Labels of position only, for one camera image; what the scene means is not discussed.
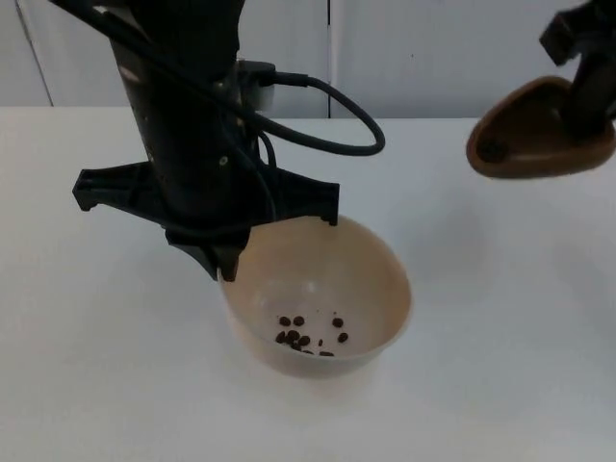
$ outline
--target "white table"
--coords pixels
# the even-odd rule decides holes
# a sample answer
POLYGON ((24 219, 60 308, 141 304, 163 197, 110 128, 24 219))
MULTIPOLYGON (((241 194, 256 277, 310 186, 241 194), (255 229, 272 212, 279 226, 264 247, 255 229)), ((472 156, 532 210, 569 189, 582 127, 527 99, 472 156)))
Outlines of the white table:
POLYGON ((302 382, 242 350, 158 226, 80 212, 81 168, 145 159, 129 111, 1 110, 0 461, 616 460, 616 162, 490 181, 466 164, 473 123, 383 121, 366 160, 277 143, 342 183, 416 299, 373 367, 302 382))

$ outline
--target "black cable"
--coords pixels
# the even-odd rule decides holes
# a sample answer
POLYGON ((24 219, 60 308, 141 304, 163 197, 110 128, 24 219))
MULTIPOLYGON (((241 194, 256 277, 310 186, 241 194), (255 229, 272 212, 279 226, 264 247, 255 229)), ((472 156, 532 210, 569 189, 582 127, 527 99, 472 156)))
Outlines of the black cable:
POLYGON ((226 138, 227 142, 229 142, 229 144, 236 151, 236 153, 239 154, 243 158, 244 163, 247 164, 251 170, 254 170, 255 176, 257 177, 257 181, 259 182, 259 186, 261 186, 261 189, 263 189, 263 192, 265 193, 266 198, 268 199, 269 212, 271 214, 270 219, 272 221, 278 221, 278 212, 276 210, 276 203, 273 200, 273 195, 271 194, 271 190, 270 190, 270 187, 268 186, 268 182, 263 177, 263 174, 261 173, 259 168, 255 165, 255 163, 252 161, 252 159, 250 159, 250 156, 244 151, 244 149, 241 146, 241 143, 238 142, 233 135, 229 134, 229 132, 226 129, 226 126, 224 125, 224 122, 222 120, 220 120, 219 122, 220 122, 220 129, 222 131, 222 134, 226 138))
POLYGON ((273 144, 271 143, 270 137, 268 137, 264 132, 259 132, 258 137, 266 147, 266 151, 268 151, 268 165, 274 169, 278 168, 278 164, 276 163, 276 153, 273 149, 273 144))
POLYGON ((314 87, 330 94, 334 99, 338 100, 341 104, 343 104, 343 106, 349 109, 355 116, 366 124, 374 135, 375 143, 373 145, 355 146, 326 141, 297 132, 296 130, 274 122, 273 120, 270 120, 255 111, 242 106, 240 103, 228 99, 228 97, 221 90, 217 89, 210 83, 202 82, 200 79, 194 77, 188 70, 186 70, 175 60, 171 59, 169 56, 157 53, 151 43, 136 34, 132 27, 128 26, 120 19, 117 19, 113 14, 99 13, 89 5, 89 2, 84 2, 82 0, 51 1, 65 11, 88 23, 92 28, 104 34, 110 40, 124 46, 129 51, 146 60, 167 78, 183 85, 197 97, 207 99, 218 104, 226 111, 243 119, 246 123, 259 130, 268 132, 278 138, 294 144, 344 156, 372 156, 382 151, 385 147, 385 136, 383 135, 383 132, 378 124, 349 98, 341 94, 339 91, 331 88, 325 82, 308 76, 296 76, 296 74, 276 74, 276 78, 279 78, 282 81, 290 80, 294 82, 281 82, 282 85, 314 87))

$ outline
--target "bowl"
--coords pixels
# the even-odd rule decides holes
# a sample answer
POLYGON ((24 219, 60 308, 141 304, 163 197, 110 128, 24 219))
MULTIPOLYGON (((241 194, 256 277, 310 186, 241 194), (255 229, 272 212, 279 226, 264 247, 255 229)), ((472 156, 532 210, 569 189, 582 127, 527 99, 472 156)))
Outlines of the bowl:
POLYGON ((221 287, 238 337, 264 363, 298 377, 368 364, 402 335, 411 314, 402 264, 374 233, 344 217, 337 226, 297 218, 254 228, 237 279, 221 287), (282 325, 298 317, 303 325, 282 325), (310 344, 297 351, 276 342, 291 330, 310 344), (348 335, 343 343, 341 334, 348 335))

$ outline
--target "coffee bean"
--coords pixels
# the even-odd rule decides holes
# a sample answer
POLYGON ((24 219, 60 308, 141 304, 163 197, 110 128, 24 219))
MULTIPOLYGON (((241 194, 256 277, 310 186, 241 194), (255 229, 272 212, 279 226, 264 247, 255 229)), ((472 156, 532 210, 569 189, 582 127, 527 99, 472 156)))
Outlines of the coffee bean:
POLYGON ((297 342, 299 340, 299 337, 301 337, 299 335, 299 332, 297 332, 296 330, 290 330, 287 334, 287 343, 290 345, 293 342, 297 342))

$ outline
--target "white wall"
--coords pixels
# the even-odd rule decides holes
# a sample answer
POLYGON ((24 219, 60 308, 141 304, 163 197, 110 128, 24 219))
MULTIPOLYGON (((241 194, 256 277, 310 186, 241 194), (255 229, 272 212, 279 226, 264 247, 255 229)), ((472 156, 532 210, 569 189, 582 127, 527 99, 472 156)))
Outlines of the white wall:
MULTIPOLYGON (((12 1, 0 0, 0 59, 10 63, 0 104, 45 104, 12 1)), ((581 0, 329 1, 330 28, 328 0, 246 0, 242 56, 330 79, 382 117, 480 116, 534 77, 575 70, 553 66, 538 38, 581 0)), ((17 2, 54 104, 126 104, 105 38, 47 0, 17 2)), ((323 117, 327 106, 315 91, 278 89, 270 114, 323 117)), ((332 115, 346 113, 334 104, 332 115)))
MULTIPOLYGON (((124 105, 109 42, 47 0, 18 0, 55 105, 124 105)), ((326 0, 248 0, 241 24, 242 56, 280 69, 328 77, 326 0)), ((327 99, 278 91, 276 116, 326 116, 327 99)))
POLYGON ((332 80, 374 116, 479 116, 539 75, 573 76, 538 40, 578 3, 332 0, 332 80))
POLYGON ((45 106, 49 99, 13 0, 0 0, 0 106, 45 106))

